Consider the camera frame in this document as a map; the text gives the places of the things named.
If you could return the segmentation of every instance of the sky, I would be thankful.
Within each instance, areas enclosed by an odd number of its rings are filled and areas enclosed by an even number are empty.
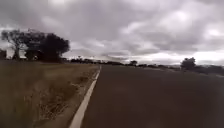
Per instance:
[[[65,57],[224,65],[223,0],[0,0],[0,30],[70,40]],[[7,48],[4,42],[0,47]]]

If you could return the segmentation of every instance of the treeline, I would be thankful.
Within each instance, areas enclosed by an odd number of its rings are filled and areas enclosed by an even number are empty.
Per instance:
[[[62,54],[70,49],[68,40],[54,33],[43,33],[33,29],[3,30],[1,39],[11,44],[14,51],[13,60],[21,60],[19,53],[24,52],[29,61],[59,62]]]
[[[140,68],[155,68],[162,70],[191,71],[203,74],[224,75],[222,66],[200,66],[195,64],[194,58],[185,58],[179,67],[156,65],[156,64],[138,64],[136,60],[123,64],[114,61],[92,60],[79,56],[76,59],[67,60],[62,58],[62,54],[69,51],[70,42],[54,33],[44,33],[33,29],[28,30],[3,30],[1,39],[11,44],[14,51],[11,59],[24,61],[43,61],[43,62],[70,62],[70,63],[87,63],[103,64],[116,66],[133,66]],[[26,58],[20,57],[23,52]],[[0,59],[6,59],[7,52],[0,49]]]

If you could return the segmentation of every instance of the white lane line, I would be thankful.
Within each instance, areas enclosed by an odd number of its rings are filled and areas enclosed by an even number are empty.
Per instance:
[[[96,85],[96,81],[99,77],[100,71],[101,71],[101,67],[100,67],[93,83],[91,84],[89,90],[87,91],[87,93],[84,97],[84,100],[82,101],[81,105],[79,106],[79,109],[77,110],[69,128],[81,128],[82,120],[84,118],[86,108],[88,106],[88,103],[89,103],[90,97],[92,95],[93,89]]]

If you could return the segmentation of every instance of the dry grass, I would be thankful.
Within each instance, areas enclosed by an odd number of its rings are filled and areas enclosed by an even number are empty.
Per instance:
[[[96,70],[94,65],[0,62],[0,127],[42,127],[68,107],[77,108]]]

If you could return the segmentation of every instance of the asphalt road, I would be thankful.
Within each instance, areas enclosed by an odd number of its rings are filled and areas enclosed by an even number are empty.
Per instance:
[[[82,128],[224,128],[224,79],[104,66]]]

